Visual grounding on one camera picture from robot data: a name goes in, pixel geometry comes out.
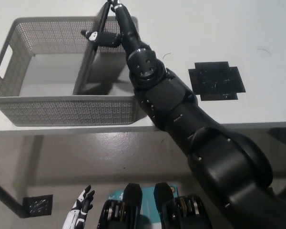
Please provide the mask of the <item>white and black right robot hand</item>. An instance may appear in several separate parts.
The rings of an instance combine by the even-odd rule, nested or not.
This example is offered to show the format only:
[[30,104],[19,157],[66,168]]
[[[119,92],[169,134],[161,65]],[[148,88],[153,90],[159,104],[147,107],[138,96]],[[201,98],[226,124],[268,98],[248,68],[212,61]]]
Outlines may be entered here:
[[[108,0],[103,7],[97,29],[94,31],[81,31],[82,36],[94,48],[98,46],[117,48],[122,45],[127,57],[139,49],[151,50],[150,46],[141,40],[128,9],[120,1]],[[103,30],[110,10],[115,13],[115,18],[119,24],[119,33],[105,32]]]

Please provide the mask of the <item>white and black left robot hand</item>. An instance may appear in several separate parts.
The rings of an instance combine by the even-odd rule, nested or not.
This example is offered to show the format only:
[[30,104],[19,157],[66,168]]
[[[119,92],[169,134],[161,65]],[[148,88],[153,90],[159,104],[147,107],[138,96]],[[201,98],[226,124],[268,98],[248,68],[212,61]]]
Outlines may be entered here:
[[88,212],[93,208],[94,193],[91,185],[82,191],[68,212],[62,229],[83,229],[85,227]]

